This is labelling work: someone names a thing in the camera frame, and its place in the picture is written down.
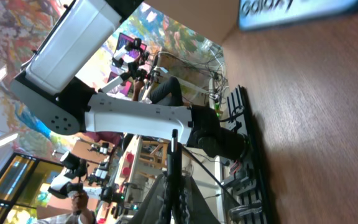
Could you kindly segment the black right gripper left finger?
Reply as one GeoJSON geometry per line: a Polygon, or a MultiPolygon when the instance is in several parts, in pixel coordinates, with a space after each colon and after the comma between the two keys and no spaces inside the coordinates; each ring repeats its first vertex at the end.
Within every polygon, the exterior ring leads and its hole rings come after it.
{"type": "Polygon", "coordinates": [[[135,214],[135,224],[168,223],[168,179],[159,175],[135,214]]]}

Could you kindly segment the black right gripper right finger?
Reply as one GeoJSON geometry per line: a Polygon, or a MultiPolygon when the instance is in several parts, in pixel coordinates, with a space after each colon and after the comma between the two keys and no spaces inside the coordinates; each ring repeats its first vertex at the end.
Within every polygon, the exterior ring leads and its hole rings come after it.
{"type": "Polygon", "coordinates": [[[190,213],[190,223],[220,224],[206,203],[195,180],[190,176],[184,176],[183,180],[187,199],[186,203],[190,213]]]}

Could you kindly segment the blue Galaxy smartphone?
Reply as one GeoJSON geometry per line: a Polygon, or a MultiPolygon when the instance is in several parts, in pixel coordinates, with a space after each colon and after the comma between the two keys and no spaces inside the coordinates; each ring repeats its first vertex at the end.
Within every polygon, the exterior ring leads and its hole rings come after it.
{"type": "Polygon", "coordinates": [[[287,26],[358,11],[358,0],[241,0],[238,28],[243,31],[287,26]]]}

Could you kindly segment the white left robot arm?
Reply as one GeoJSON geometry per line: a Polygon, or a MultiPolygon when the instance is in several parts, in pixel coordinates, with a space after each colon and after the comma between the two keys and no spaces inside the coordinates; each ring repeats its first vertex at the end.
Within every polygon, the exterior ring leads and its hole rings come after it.
{"type": "Polygon", "coordinates": [[[41,46],[11,81],[13,94],[48,129],[61,135],[120,132],[172,141],[210,157],[240,158],[246,137],[222,128],[205,106],[163,106],[109,96],[139,70],[132,69],[96,90],[76,77],[103,42],[139,7],[139,1],[73,1],[41,46]]]}

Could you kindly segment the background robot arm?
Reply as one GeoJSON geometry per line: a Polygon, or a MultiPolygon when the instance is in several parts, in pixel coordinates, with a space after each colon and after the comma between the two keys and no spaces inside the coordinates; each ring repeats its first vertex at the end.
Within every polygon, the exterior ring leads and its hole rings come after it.
{"type": "Polygon", "coordinates": [[[102,211],[108,205],[133,210],[135,214],[129,223],[170,223],[173,193],[166,184],[169,180],[167,174],[158,174],[141,203],[129,201],[135,175],[148,169],[147,166],[142,167],[144,160],[140,156],[146,144],[141,138],[134,137],[121,156],[112,151],[101,155],[93,171],[96,177],[92,179],[88,173],[88,163],[93,162],[94,155],[86,152],[82,143],[77,143],[72,151],[61,156],[60,162],[65,170],[54,177],[48,191],[61,199],[86,193],[88,197],[103,203],[102,211]]]}

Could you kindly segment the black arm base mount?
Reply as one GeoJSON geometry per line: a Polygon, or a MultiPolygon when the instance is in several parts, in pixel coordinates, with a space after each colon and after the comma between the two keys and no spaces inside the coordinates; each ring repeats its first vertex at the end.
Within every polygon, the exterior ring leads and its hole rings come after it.
{"type": "Polygon", "coordinates": [[[246,139],[245,151],[232,165],[230,175],[222,181],[231,194],[223,197],[227,219],[231,223],[274,224],[264,151],[257,143],[246,89],[237,86],[227,97],[227,102],[228,128],[246,139]]]}

